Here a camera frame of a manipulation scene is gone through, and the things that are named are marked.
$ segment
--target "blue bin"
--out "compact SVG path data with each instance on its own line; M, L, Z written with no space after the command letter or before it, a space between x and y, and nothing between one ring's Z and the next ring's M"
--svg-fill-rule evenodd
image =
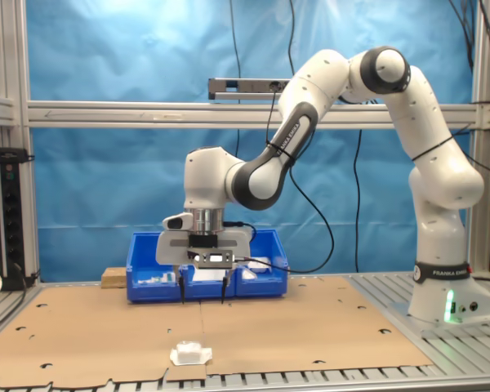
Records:
M221 298L221 289L223 280L205 280L193 282L194 271L193 265L183 265L181 274L185 278L185 299L186 300L202 300L208 298ZM230 283L225 290L225 298L232 298L236 295L236 279L235 274L232 274Z
M269 257L274 266L288 268L287 256L274 229L257 230L256 238L251 242L251 257ZM282 296L287 292L288 272L271 268L270 272L257 274L257 279L243 279L242 270L236 271L236 296Z
M141 283L172 272L156 262L159 233L134 233L127 257L127 299L133 302L181 301L180 287L171 282Z
M133 302L181 301L176 281L146 282L173 271L171 265L156 262L159 233L134 233L127 257L127 299ZM268 257L273 265L287 268L287 257L274 229L257 230L251 242L252 257ZM287 292L287 272L279 269L258 273L256 279L243 279L240 266L234 272L225 292L226 298L282 296ZM221 281L193 282L194 267L182 265L180 274L185 278L185 299L202 300L221 298Z

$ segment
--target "blue curtain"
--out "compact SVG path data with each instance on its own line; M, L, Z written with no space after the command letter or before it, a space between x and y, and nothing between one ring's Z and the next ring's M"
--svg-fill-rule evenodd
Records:
M237 77L227 0L28 0L34 100L206 102L207 80ZM233 0L243 78L289 78L288 0ZM292 59L316 51L353 56L397 47L430 80L441 103L470 101L461 26L448 1L294 0ZM242 131L239 157L255 157L264 133ZM331 224L336 250L323 273L354 271L358 132L321 131L295 178ZM182 211L185 155L203 145L234 152L235 130L33 129L40 261L45 281L97 280L124 265L135 231L160 230ZM416 223L412 164L393 130L363 133L359 264L411 270ZM287 181L264 212L229 206L229 220L274 227L294 268L327 255L323 222Z

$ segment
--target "metal bracket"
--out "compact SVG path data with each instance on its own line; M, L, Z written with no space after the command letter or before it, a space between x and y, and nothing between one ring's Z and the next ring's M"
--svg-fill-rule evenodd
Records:
M198 269L231 270L234 267L234 253L230 249L190 247L187 254Z

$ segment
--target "white robotic arm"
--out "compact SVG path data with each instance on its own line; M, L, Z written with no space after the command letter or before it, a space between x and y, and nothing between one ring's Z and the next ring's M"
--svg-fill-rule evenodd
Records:
M185 212L163 222L157 260L231 270L234 256L249 257L250 233L223 226L225 204L263 210L276 203L288 168L340 96L352 103L382 99L415 163L410 186L418 243L409 313L434 324L490 321L490 294L470 277L459 218L459 209L481 198L483 179L452 138L423 73L391 47L350 60L331 50L314 55L286 85L278 101L282 124L256 159L244 162L221 147L191 152Z

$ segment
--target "black band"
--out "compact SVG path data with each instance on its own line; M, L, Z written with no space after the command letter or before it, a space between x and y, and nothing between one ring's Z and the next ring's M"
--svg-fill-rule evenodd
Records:
M426 279L462 280L470 277L470 266L465 261L459 265L433 265L416 261L414 281L423 283Z
M454 138L454 135L450 136L449 138L443 140L441 143L439 143L438 145L435 145L434 147L431 147L429 149L427 149L426 151L422 152L421 154L417 155L415 158L412 158L412 162L414 162L416 159L419 159L421 158L423 155L429 153L430 151L434 151L435 149L437 149L438 147L441 147L442 145L444 145L447 141L450 141Z
M405 70L403 76L396 82L387 82L383 80L381 76L377 73L377 57L383 51L395 51L403 58L405 64ZM392 94L394 92L401 92L407 88L410 83L410 65L407 60L401 54L400 51L393 47L375 47L370 51L367 51L361 59L361 65L359 66L359 72L361 74L361 79L365 87L375 92L376 94Z
M296 159L290 155L287 151L285 151L284 149L282 149L281 147L279 147L278 145L275 145L274 143L270 143L269 141L267 141L267 145L271 145L273 146L277 151L279 151L280 153L282 154L285 154L288 156L289 160L290 160L290 164L291 166L296 163Z

